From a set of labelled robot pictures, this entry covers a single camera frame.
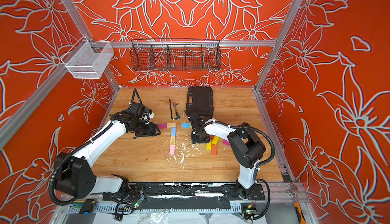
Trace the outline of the light blue block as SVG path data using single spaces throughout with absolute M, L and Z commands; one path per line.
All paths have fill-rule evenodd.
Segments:
M 181 124 L 181 127 L 182 127 L 182 128 L 190 128 L 190 127 L 191 127 L 191 124 L 190 124 L 190 123 L 182 123 L 182 124 Z

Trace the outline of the orange block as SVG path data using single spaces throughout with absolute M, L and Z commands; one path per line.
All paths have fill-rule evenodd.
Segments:
M 217 155 L 217 149 L 218 149 L 217 145 L 212 144 L 212 146 L 211 146 L 211 154 L 213 156 Z

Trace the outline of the black plastic tool case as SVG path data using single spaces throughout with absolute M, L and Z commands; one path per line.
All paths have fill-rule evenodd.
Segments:
M 213 90 L 211 87 L 189 87 L 187 92 L 186 110 L 190 114 L 212 116 Z

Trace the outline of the natural wood block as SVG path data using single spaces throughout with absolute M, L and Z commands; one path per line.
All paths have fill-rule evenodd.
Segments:
M 171 136 L 170 137 L 170 145 L 175 145 L 175 142 L 176 142 L 176 137 L 175 136 Z
M 168 123 L 167 128 L 175 128 L 176 124 L 175 123 Z

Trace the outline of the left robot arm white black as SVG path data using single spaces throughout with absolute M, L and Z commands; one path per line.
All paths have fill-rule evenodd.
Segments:
M 56 156 L 52 176 L 48 183 L 51 201 L 66 206 L 90 194 L 103 194 L 117 204 L 128 204 L 131 189 L 123 176 L 96 176 L 92 167 L 97 159 L 126 133 L 135 138 L 155 137 L 161 134 L 154 113 L 145 107 L 137 90 L 133 90 L 127 109 L 110 115 L 109 121 L 84 144 L 69 153 Z

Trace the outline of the pink block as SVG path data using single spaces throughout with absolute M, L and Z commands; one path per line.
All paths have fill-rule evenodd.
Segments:
M 169 155 L 170 156 L 174 156 L 175 155 L 175 145 L 174 144 L 172 144 L 172 145 L 170 145 L 170 149 L 169 149 Z

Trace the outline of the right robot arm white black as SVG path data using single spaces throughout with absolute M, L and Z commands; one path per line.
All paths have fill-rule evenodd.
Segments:
M 252 127 L 248 123 L 232 125 L 215 118 L 203 119 L 197 113 L 185 111 L 191 127 L 192 140 L 207 140 L 211 135 L 229 142 L 235 159 L 240 164 L 240 171 L 236 184 L 223 186 L 224 196 L 228 200 L 253 200 L 256 204 L 255 190 L 262 190 L 259 183 L 267 189 L 267 202 L 264 210 L 257 213 L 250 206 L 240 214 L 246 221 L 255 221 L 263 218 L 270 207 L 271 192 L 268 182 L 258 178 L 260 166 L 270 163 L 275 157 L 275 146 L 270 137 L 263 131 Z

